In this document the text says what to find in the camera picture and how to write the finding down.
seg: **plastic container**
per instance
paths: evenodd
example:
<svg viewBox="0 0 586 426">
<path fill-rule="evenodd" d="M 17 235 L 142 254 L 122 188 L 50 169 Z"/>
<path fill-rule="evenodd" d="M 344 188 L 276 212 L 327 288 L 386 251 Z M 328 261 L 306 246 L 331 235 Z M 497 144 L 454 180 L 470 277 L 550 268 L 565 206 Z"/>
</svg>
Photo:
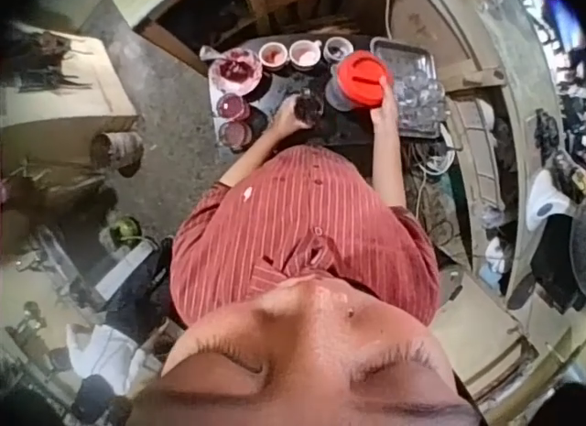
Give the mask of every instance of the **plastic container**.
<svg viewBox="0 0 586 426">
<path fill-rule="evenodd" d="M 216 111 L 229 121 L 244 121 L 250 116 L 250 105 L 242 96 L 227 93 L 218 100 Z"/>
<path fill-rule="evenodd" d="M 378 107 L 383 102 L 381 77 L 393 85 L 393 73 L 375 55 L 358 50 L 331 68 L 326 100 L 340 112 Z"/>
</svg>

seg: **bucket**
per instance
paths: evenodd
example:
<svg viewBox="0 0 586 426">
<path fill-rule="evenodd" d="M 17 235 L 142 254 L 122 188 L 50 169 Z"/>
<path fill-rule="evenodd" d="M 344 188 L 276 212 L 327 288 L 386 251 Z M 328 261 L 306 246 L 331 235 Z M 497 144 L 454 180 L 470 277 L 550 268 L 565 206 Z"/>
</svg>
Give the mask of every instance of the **bucket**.
<svg viewBox="0 0 586 426">
<path fill-rule="evenodd" d="M 97 169 L 120 169 L 140 162 L 145 147 L 134 132 L 100 133 L 90 145 L 90 159 Z"/>
<path fill-rule="evenodd" d="M 331 78 L 326 85 L 326 100 L 340 112 L 355 108 L 375 108 L 383 103 L 380 79 L 385 76 L 393 85 L 393 73 L 375 55 L 358 50 L 340 64 L 331 66 Z"/>
</svg>

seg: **white cup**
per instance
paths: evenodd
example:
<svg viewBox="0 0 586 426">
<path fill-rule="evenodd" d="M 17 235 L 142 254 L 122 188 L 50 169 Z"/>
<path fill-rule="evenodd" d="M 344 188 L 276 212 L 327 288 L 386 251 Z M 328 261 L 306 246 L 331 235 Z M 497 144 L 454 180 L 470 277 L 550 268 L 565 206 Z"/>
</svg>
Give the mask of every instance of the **white cup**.
<svg viewBox="0 0 586 426">
<path fill-rule="evenodd" d="M 302 39 L 289 49 L 291 63 L 299 71 L 310 71 L 321 59 L 321 41 Z"/>
<path fill-rule="evenodd" d="M 266 43 L 258 52 L 260 62 L 269 71 L 280 71 L 289 59 L 287 48 L 282 43 Z"/>
<path fill-rule="evenodd" d="M 323 58 L 327 62 L 336 63 L 342 61 L 354 52 L 353 44 L 344 37 L 332 37 L 326 41 L 323 48 Z"/>
</svg>

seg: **small cup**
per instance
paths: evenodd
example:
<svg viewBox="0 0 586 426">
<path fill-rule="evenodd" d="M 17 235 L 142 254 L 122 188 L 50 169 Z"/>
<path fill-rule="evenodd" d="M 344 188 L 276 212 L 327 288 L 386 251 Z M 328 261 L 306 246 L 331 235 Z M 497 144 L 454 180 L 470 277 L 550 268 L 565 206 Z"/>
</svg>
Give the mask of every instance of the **small cup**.
<svg viewBox="0 0 586 426">
<path fill-rule="evenodd" d="M 218 100 L 216 112 L 229 121 L 244 121 L 250 115 L 250 105 L 242 96 L 227 93 Z"/>
<path fill-rule="evenodd" d="M 282 43 L 266 43 L 258 52 L 263 67 L 268 71 L 280 71 L 289 60 L 287 48 Z"/>
<path fill-rule="evenodd" d="M 230 121 L 220 126 L 220 143 L 234 152 L 242 151 L 253 137 L 251 127 L 244 122 Z"/>
<path fill-rule="evenodd" d="M 332 37 L 323 48 L 323 58 L 329 63 L 342 61 L 354 52 L 353 44 L 344 37 Z"/>
<path fill-rule="evenodd" d="M 298 71 L 310 71 L 321 59 L 321 41 L 302 39 L 289 49 L 291 63 Z"/>
</svg>

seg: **floor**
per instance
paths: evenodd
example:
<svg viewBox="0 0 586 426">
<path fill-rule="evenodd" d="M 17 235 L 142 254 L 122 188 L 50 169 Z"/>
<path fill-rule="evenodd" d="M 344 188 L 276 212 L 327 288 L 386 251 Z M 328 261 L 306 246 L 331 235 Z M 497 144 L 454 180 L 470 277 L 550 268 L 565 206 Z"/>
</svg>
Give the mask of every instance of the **floor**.
<svg viewBox="0 0 586 426">
<path fill-rule="evenodd" d="M 83 25 L 99 38 L 141 119 L 143 168 L 112 178 L 118 208 L 131 213 L 147 235 L 174 234 L 201 194 L 222 175 L 215 161 L 205 78 L 130 30 L 112 0 L 103 0 Z"/>
</svg>

